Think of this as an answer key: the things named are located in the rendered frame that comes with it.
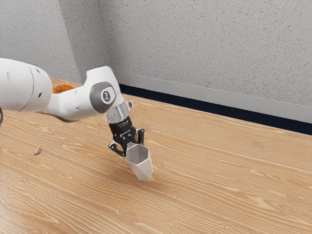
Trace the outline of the white faceted mug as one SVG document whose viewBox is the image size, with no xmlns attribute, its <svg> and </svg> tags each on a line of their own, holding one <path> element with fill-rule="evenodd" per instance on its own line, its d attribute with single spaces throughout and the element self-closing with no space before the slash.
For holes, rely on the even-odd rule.
<svg viewBox="0 0 312 234">
<path fill-rule="evenodd" d="M 148 180 L 153 174 L 150 149 L 146 146 L 129 143 L 126 162 L 139 180 Z"/>
</svg>

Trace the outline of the orange fruit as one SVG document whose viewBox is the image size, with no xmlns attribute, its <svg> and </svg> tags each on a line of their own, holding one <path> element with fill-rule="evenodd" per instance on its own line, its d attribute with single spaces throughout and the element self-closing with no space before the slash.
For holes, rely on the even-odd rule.
<svg viewBox="0 0 312 234">
<path fill-rule="evenodd" d="M 66 85 L 66 84 L 57 85 L 57 86 L 52 88 L 52 93 L 53 94 L 59 94 L 59 93 L 63 93 L 63 92 L 66 92 L 66 91 L 69 91 L 72 89 L 73 89 L 73 86 L 71 86 L 71 85 Z"/>
</svg>

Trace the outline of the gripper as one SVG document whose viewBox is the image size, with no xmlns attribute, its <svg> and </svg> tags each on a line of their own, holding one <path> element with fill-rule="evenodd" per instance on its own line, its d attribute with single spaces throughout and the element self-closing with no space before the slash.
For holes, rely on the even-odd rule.
<svg viewBox="0 0 312 234">
<path fill-rule="evenodd" d="M 143 128 L 135 129 L 130 117 L 126 117 L 118 123 L 110 123 L 109 127 L 113 134 L 113 142 L 108 147 L 119 156 L 126 156 L 129 143 L 144 144 L 145 130 Z"/>
</svg>

